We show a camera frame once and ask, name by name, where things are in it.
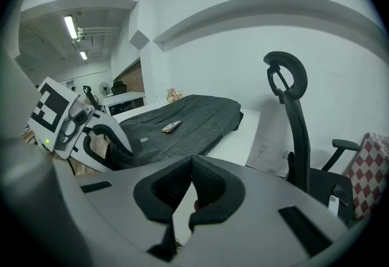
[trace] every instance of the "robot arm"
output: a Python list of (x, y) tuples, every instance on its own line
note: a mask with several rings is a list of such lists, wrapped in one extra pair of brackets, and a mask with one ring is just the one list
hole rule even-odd
[(133, 155), (125, 133), (113, 117), (80, 103), (77, 93), (50, 78), (38, 90), (42, 98), (29, 125), (50, 151), (56, 151), (63, 159), (72, 157), (96, 171), (115, 170), (115, 166), (91, 150), (89, 133), (93, 131), (106, 135), (123, 152)]

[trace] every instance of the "ceiling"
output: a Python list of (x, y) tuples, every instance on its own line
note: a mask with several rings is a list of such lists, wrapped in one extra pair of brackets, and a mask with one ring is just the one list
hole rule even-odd
[[(126, 9), (73, 9), (58, 12), (38, 19), (19, 28), (20, 56), (17, 58), (24, 71), (44, 69), (59, 64), (76, 66), (94, 60), (109, 60), (118, 37), (115, 35), (88, 36), (84, 41), (72, 43), (64, 22), (66, 15), (72, 15), (77, 27), (121, 27), (128, 15)], [(85, 51), (84, 61), (80, 51)]]

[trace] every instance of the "cable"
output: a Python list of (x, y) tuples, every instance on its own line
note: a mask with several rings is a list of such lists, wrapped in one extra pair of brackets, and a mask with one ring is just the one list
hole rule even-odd
[(72, 171), (73, 171), (73, 175), (75, 176), (75, 172), (74, 172), (74, 168), (73, 168), (73, 165), (71, 164), (71, 161), (69, 159), (66, 159), (70, 165), (70, 167), (72, 168)]

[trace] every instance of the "black slot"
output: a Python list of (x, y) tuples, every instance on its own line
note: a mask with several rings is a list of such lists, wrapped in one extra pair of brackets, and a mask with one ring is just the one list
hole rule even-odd
[(147, 251), (147, 253), (150, 253), (166, 262), (170, 262), (177, 254), (175, 243), (176, 239), (174, 237), (173, 219), (170, 217), (170, 221), (166, 227), (164, 239), (161, 244), (154, 245)]
[(88, 192), (95, 192), (96, 190), (104, 189), (110, 186), (112, 186), (111, 183), (107, 181), (96, 182), (95, 184), (81, 186), (81, 190), (83, 191), (83, 193), (88, 193)]
[(185, 157), (135, 185), (135, 202), (149, 220), (170, 222), (191, 184), (191, 172), (191, 159)]
[(192, 182), (200, 209), (190, 215), (191, 230), (196, 225), (224, 222), (239, 209), (246, 195), (238, 177), (202, 156), (192, 157)]
[(310, 256), (325, 250), (331, 241), (295, 206), (278, 210)]

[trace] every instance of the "red checkered cloth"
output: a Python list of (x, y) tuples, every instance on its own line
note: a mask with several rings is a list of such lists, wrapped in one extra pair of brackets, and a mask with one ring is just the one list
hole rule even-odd
[(372, 213), (389, 182), (389, 137), (367, 133), (347, 176), (353, 184), (354, 215), (361, 220)]

